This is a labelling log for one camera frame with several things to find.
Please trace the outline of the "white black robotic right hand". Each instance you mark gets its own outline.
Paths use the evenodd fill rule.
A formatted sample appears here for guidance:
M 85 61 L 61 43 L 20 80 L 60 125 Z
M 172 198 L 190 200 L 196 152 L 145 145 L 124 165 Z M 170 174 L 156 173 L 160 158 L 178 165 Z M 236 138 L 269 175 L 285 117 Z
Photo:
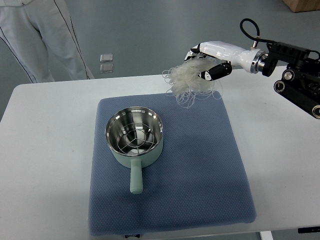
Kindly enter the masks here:
M 185 61 L 195 59 L 218 59 L 223 61 L 208 70 L 201 71 L 198 76 L 206 81 L 215 81 L 228 76 L 233 66 L 239 66 L 250 74 L 263 70 L 268 54 L 259 48 L 246 50 L 242 47 L 222 41 L 207 41 L 191 48 Z

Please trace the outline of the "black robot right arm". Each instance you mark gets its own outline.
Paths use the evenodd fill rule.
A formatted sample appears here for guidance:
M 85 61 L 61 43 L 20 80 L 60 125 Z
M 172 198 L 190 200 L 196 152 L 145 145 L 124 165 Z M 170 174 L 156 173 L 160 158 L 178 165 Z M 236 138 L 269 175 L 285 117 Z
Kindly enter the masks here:
M 268 53 L 259 53 L 251 66 L 269 77 L 279 61 L 287 63 L 281 79 L 274 83 L 276 93 L 311 115 L 320 118 L 320 52 L 283 42 L 260 38 L 257 23 L 244 18 L 239 24 L 242 33 L 253 40 L 252 48 L 265 43 Z

